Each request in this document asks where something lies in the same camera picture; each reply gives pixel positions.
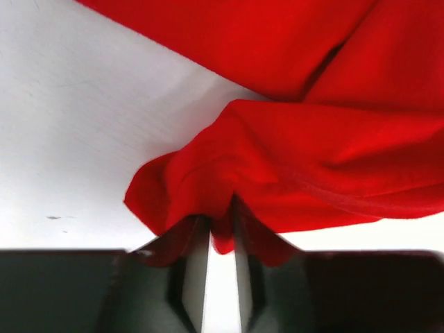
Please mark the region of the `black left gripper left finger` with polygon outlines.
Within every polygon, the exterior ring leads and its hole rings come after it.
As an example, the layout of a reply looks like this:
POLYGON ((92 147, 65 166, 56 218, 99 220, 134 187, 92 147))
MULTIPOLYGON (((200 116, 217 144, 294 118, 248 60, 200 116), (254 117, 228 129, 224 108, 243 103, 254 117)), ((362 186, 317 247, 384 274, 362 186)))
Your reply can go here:
POLYGON ((146 245, 1 251, 2 332, 200 332, 209 223, 187 217, 146 245))

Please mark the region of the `red t shirt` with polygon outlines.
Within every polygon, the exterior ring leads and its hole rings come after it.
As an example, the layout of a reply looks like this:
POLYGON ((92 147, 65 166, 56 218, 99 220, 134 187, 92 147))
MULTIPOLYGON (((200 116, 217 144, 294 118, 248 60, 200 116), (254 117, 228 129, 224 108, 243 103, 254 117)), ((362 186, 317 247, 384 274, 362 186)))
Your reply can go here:
POLYGON ((146 163, 124 203, 163 234, 240 197, 275 232, 443 211, 442 1, 86 1, 264 97, 146 163))

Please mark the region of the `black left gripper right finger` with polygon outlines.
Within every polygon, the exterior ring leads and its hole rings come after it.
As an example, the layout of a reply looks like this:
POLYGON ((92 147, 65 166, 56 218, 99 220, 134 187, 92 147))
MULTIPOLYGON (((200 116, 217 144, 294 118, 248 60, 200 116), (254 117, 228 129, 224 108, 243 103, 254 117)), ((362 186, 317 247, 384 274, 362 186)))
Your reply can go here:
POLYGON ((442 332, 443 255, 304 251, 231 203, 243 332, 442 332))

